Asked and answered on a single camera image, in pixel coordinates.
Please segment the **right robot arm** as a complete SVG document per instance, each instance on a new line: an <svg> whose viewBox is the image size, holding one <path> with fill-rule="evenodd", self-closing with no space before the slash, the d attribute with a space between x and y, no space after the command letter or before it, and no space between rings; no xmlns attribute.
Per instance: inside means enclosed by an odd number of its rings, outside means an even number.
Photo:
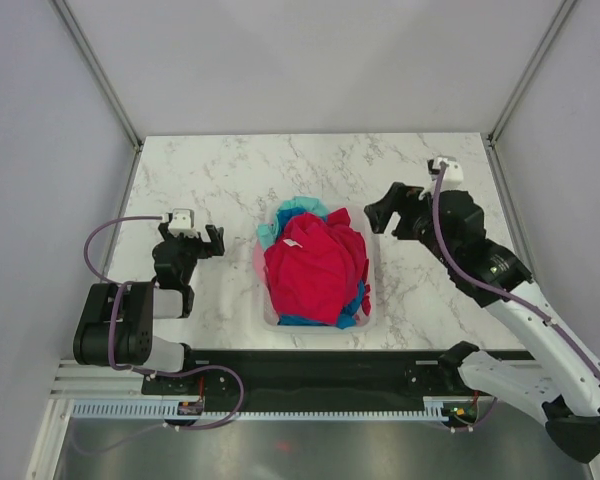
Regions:
<svg viewBox="0 0 600 480"><path fill-rule="evenodd" d="M440 386L453 394L477 390L516 408L580 463L600 456L600 360L549 306L516 255L487 237L484 211L472 196L395 182L364 213L376 234L397 215L393 236L424 245L455 287L512 332L542 369L521 371L462 341L440 359Z"/></svg>

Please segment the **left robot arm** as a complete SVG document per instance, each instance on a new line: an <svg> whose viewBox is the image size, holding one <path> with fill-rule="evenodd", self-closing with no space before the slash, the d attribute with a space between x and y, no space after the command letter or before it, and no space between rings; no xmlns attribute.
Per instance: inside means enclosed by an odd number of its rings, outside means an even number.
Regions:
<svg viewBox="0 0 600 480"><path fill-rule="evenodd" d="M194 229L158 226L162 241L152 249L154 276L149 281L111 280L90 287L73 338L73 356L80 365L163 376L178 393L199 382L199 369L186 359L190 347L153 333L157 318L187 318L195 298L190 285L201 260L225 254L224 229L205 226L203 240Z"/></svg>

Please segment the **white plastic laundry basket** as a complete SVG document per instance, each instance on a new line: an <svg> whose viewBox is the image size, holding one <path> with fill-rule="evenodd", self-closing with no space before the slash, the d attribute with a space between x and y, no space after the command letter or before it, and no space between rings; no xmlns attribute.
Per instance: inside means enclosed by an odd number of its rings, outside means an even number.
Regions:
<svg viewBox="0 0 600 480"><path fill-rule="evenodd" d="M369 226L368 219L364 213L363 206L360 204L326 202L326 207L330 211L335 211L339 208L346 208L350 216L350 226L353 230L362 234L365 239L366 253L369 259L367 284L370 287L369 302L371 311L365 314L362 309L359 309L354 315L355 325L346 329L340 329L335 326L286 326L279 325L279 317L275 312L267 285L263 285L257 278L257 286L254 293L254 308L253 312L256 319L262 326L270 331L277 333L293 334L293 335L319 335L319 336L342 336L346 333L363 333L373 329L377 325L377 299L376 299L376 278L375 278L375 253L376 246L373 240L373 232Z"/></svg>

